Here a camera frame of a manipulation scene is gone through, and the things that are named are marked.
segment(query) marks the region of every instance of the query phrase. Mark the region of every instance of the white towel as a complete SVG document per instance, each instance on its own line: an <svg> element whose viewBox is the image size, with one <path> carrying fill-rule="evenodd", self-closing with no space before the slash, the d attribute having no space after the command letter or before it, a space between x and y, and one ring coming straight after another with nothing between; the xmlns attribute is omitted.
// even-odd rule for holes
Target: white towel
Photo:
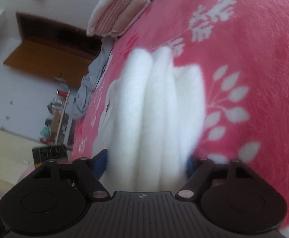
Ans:
<svg viewBox="0 0 289 238"><path fill-rule="evenodd" d="M205 119L203 77L197 65L174 67L172 52L130 54L111 83L92 156L108 149L100 181L109 192L172 191L185 183L186 162Z"/></svg>

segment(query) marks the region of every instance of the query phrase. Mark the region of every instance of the pink blanket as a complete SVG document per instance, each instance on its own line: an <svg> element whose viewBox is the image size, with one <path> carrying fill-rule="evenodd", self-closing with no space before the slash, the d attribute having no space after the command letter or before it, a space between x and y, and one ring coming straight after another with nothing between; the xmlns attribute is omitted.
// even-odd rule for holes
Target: pink blanket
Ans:
<svg viewBox="0 0 289 238"><path fill-rule="evenodd" d="M154 0L119 39L87 114L73 159L90 157L110 83L135 47L173 49L174 63L197 63L207 117L194 154L240 158L286 199L289 225L289 0Z"/></svg>

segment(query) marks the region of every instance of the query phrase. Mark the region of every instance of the silver screw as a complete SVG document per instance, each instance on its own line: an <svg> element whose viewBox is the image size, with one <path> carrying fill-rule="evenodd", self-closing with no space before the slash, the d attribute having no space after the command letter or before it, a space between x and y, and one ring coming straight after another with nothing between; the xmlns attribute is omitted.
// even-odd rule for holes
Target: silver screw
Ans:
<svg viewBox="0 0 289 238"><path fill-rule="evenodd" d="M190 191L190 190L181 190L179 191L179 195L182 197L182 198L191 198L193 197L194 195L194 192Z"/></svg>
<svg viewBox="0 0 289 238"><path fill-rule="evenodd" d="M107 192L105 191L94 191L93 197L96 199L103 199L107 197Z"/></svg>

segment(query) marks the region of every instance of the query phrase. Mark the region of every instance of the folded white fabric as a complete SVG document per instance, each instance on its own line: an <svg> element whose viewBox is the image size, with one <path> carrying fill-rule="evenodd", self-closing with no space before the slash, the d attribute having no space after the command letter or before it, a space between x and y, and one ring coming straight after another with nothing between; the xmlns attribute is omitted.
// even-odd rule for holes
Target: folded white fabric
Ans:
<svg viewBox="0 0 289 238"><path fill-rule="evenodd" d="M203 77L197 65L174 67L171 50L135 49L111 83L92 156L108 149L100 181L109 192L178 191L202 134Z"/></svg>
<svg viewBox="0 0 289 238"><path fill-rule="evenodd" d="M87 35L121 36L149 4L150 0L99 0L89 19Z"/></svg>

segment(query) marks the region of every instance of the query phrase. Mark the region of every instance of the black device with round dials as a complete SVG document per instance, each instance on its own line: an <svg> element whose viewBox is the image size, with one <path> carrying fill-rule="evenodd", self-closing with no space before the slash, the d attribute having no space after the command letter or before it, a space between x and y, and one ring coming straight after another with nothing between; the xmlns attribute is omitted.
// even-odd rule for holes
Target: black device with round dials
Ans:
<svg viewBox="0 0 289 238"><path fill-rule="evenodd" d="M106 160L104 150L93 159L37 168L0 201L4 238L283 237L284 198L241 162L193 158L193 174L175 196L110 196L95 177Z"/></svg>

